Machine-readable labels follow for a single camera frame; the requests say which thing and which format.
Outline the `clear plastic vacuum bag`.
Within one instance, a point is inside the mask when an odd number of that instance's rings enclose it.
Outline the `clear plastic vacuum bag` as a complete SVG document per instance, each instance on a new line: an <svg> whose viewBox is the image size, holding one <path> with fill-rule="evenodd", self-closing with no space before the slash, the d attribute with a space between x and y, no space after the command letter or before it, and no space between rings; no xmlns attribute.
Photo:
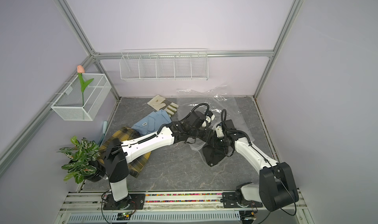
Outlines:
<svg viewBox="0 0 378 224"><path fill-rule="evenodd" d="M230 87L227 85L222 85L206 92L198 92L192 89L178 89L178 118L183 119L190 110L198 104L207 103L209 104L209 111L215 116L210 126L211 129L214 130L215 127L221 123L221 111L226 109L227 120L232 120L237 130L245 132L250 140L254 141L255 139L252 137L251 131L247 127L240 107L236 102L236 98L229 94L229 89ZM200 154L204 163L206 163L206 161L202 154L202 148L205 144L205 142L199 139L196 141L190 139L191 149Z"/></svg>

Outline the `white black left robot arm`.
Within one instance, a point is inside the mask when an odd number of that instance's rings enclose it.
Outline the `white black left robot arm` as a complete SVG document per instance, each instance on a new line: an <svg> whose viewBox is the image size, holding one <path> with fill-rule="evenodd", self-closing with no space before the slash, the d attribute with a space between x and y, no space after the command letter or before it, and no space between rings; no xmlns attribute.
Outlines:
<svg viewBox="0 0 378 224"><path fill-rule="evenodd" d="M162 125L156 132L133 140L112 140L103 159L111 191L108 202L113 201L115 209L127 209L133 202L127 186L129 163L146 153L186 142L189 138L206 142L214 134L210 128L214 118L213 113L208 110L205 113L191 110L182 120Z"/></svg>

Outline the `light blue shirt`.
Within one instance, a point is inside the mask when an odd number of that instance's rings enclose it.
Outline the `light blue shirt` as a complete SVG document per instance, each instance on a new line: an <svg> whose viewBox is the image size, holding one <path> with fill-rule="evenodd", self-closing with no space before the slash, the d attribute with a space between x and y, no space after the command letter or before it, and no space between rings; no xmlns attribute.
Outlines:
<svg viewBox="0 0 378 224"><path fill-rule="evenodd" d="M171 123L168 113L164 110L151 112L146 117L132 126L132 129L138 131L141 135L147 135L157 131L161 125Z"/></svg>

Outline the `yellow plaid shirt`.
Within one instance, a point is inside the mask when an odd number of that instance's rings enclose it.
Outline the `yellow plaid shirt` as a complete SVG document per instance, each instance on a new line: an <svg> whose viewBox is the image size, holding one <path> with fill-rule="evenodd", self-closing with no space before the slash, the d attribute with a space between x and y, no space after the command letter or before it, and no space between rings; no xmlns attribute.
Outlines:
<svg viewBox="0 0 378 224"><path fill-rule="evenodd" d="M98 162L104 166L104 155L105 149L109 147L109 144L114 139L119 139L120 141L132 140L141 137L140 133L130 127L122 127L120 130L116 131L110 138L108 138L100 147L99 147L99 157L97 158ZM151 152L146 153L138 158L136 158L131 163L128 163L129 173L131 176L137 178L142 172L144 166L147 164L147 161L151 155Z"/></svg>

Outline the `black shirt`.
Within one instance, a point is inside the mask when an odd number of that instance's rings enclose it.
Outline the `black shirt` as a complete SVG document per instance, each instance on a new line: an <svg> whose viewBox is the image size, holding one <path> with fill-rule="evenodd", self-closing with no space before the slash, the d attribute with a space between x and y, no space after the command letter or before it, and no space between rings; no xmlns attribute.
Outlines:
<svg viewBox="0 0 378 224"><path fill-rule="evenodd" d="M213 167L228 156L230 140L213 136L202 148L202 154L208 166Z"/></svg>

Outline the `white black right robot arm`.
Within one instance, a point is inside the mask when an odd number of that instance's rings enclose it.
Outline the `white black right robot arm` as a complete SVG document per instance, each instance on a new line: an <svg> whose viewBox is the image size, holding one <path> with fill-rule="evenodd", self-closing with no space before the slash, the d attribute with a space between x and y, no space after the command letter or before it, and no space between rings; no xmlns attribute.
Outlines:
<svg viewBox="0 0 378 224"><path fill-rule="evenodd" d="M247 133L237 130L230 119L222 120L216 126L215 132L212 146L215 151L210 165L227 156L227 153L219 153L228 146L233 153L243 156L259 174L258 184L245 183L236 188L239 204L257 201L273 212L299 201L292 170L286 162L280 163L257 148Z"/></svg>

